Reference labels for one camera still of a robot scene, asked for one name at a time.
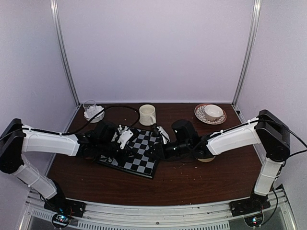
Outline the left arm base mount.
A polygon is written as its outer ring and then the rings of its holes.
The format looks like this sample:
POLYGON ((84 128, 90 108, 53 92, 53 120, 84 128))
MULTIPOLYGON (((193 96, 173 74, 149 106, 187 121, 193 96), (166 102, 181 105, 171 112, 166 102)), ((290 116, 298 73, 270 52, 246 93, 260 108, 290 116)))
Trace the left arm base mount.
POLYGON ((65 200, 64 206, 52 204, 45 201, 44 208, 55 212, 51 218, 51 223, 58 229, 69 226, 76 218, 82 218, 85 212, 86 204, 80 201, 65 200))

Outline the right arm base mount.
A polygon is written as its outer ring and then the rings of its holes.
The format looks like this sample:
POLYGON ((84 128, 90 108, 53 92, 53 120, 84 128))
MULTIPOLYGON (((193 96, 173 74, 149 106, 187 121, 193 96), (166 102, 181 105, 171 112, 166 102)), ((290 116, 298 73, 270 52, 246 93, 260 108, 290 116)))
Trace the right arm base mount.
POLYGON ((256 228, 264 222, 263 210, 270 208, 268 199, 246 198, 229 203, 233 217, 243 216, 247 226, 256 228))

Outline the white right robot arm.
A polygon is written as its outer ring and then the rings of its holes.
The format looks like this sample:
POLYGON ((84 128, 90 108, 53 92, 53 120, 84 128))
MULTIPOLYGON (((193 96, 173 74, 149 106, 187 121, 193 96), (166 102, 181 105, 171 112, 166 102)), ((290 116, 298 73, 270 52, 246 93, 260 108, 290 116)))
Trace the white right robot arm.
POLYGON ((249 211, 257 211, 278 177, 282 165, 290 157, 290 130, 268 110, 244 124, 227 130, 220 130, 200 137, 193 124, 185 119, 172 124, 176 141, 158 143, 150 147, 145 156, 166 161, 175 156, 191 154, 199 161, 208 161, 229 150, 262 144, 266 158, 255 182, 250 198, 246 200, 249 211))

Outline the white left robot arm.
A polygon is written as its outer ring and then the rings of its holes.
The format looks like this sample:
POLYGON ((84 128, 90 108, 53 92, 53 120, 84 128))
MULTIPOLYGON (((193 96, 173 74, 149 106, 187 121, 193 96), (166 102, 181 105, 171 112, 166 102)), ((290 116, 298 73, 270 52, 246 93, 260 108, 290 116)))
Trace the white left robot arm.
POLYGON ((101 155, 115 158, 124 153, 126 143, 132 138, 129 128, 119 131, 110 122, 100 121, 94 130, 85 134, 45 131, 23 125, 13 119, 0 137, 0 170, 13 174, 42 197, 59 213, 69 209, 60 186, 42 175, 26 157, 25 152, 57 153, 70 157, 97 158, 101 155))

